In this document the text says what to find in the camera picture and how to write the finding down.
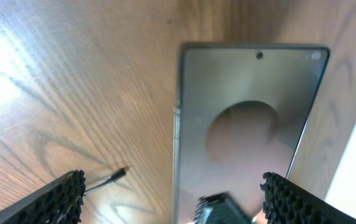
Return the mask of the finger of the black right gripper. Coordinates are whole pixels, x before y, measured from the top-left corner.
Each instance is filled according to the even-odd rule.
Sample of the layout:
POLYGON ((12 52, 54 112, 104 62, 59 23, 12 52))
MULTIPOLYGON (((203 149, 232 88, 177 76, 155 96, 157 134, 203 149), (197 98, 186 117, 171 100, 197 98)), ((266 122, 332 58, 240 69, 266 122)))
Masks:
POLYGON ((228 192, 200 197, 194 215, 195 224, 251 224, 228 192))

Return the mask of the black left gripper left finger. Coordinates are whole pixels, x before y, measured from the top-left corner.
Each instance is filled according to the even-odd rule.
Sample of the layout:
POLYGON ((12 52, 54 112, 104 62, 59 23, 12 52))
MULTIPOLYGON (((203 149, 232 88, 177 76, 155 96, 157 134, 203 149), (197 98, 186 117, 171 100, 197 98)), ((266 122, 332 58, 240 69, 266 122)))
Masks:
POLYGON ((78 224, 84 171, 73 170, 0 211, 0 224, 78 224))

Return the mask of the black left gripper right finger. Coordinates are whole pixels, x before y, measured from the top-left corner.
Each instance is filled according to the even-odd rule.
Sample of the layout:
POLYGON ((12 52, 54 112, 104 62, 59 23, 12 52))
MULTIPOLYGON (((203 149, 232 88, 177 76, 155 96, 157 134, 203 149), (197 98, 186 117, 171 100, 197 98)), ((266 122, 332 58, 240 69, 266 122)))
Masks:
POLYGON ((288 179, 274 172, 263 174, 263 212, 272 224, 356 224, 356 218, 341 212, 288 179))

